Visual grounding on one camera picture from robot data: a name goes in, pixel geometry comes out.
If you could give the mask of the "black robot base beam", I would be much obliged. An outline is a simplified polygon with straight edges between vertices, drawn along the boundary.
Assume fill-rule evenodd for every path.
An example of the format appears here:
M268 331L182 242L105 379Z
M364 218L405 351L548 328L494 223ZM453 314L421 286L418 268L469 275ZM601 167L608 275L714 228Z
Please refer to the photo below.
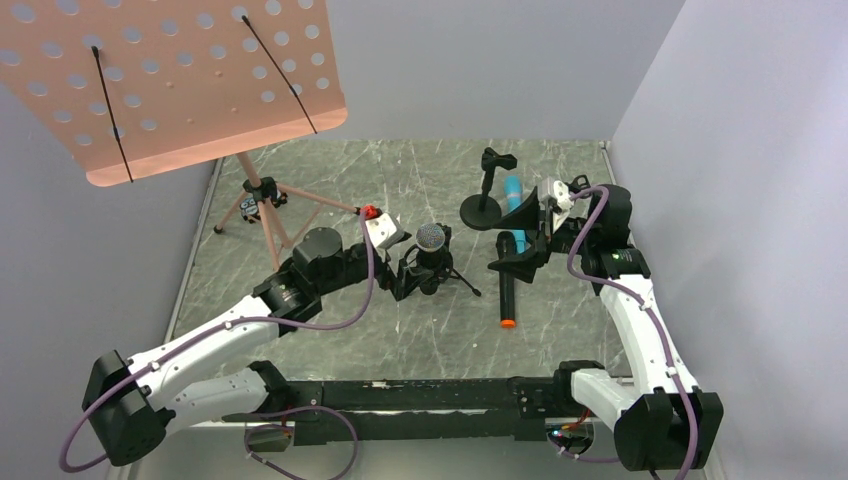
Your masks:
M575 422L585 407L557 379L286 381L256 413L226 422L285 422L296 446L361 440L509 437L544 441L550 429Z

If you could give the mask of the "black shock mount tripod stand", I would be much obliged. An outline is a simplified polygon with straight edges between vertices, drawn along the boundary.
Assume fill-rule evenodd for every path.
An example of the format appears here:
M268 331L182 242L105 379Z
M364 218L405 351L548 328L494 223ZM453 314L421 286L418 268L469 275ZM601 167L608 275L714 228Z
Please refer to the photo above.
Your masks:
M481 297L475 288L454 266L450 252L452 230L442 223L421 225L414 235L414 244L399 260L398 267L406 277L415 278L417 288L424 295L433 295L448 280L460 280L471 292Z

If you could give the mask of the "black microphone silver grille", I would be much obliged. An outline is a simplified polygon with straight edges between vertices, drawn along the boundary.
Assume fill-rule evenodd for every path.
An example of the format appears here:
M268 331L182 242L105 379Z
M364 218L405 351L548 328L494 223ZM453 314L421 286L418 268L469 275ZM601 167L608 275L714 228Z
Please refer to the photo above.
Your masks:
M449 252L447 227L440 223L421 225L415 233L417 266L431 270L431 278L419 290L424 295L433 295L439 286L450 278L452 257Z

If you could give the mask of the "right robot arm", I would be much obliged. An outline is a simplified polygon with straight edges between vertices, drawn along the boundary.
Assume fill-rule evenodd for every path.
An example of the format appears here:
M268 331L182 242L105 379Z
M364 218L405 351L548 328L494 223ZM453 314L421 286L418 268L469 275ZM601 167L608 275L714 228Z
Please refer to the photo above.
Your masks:
M724 407L717 393L700 387L673 343L647 260L630 241L632 210L630 191L618 185L537 187L489 225L524 231L528 246L489 267L531 283L552 254L566 255L568 272L591 284L612 318L631 381L615 379L597 361L564 361L553 375L556 399L582 406L611 430L615 460L625 469L673 470L684 479L707 463Z

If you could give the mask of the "black round-base mic stand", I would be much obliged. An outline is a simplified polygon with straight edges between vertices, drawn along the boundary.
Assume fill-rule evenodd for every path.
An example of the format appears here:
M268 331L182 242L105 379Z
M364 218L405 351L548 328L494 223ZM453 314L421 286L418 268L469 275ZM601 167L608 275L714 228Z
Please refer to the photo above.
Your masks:
M518 159L512 154L500 154L492 147L486 147L481 155L483 179L481 191L468 196L460 205L459 216L469 228L477 231L490 229L499 221L502 210L499 203L490 196L497 169L513 170Z

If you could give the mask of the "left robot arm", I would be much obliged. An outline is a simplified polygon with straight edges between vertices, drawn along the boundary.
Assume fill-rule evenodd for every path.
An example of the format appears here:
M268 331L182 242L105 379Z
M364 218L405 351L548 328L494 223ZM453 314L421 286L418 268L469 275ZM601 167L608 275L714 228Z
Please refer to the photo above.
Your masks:
M205 376L238 353L312 328L326 294L364 282L368 295L380 288L403 300L434 276L406 258L391 265L379 254L408 237L368 228L362 242L345 248L336 230L315 228L273 275L218 317L147 352L101 355L82 408L106 459L134 463L167 436L216 416L285 409L288 385L269 361L216 380Z

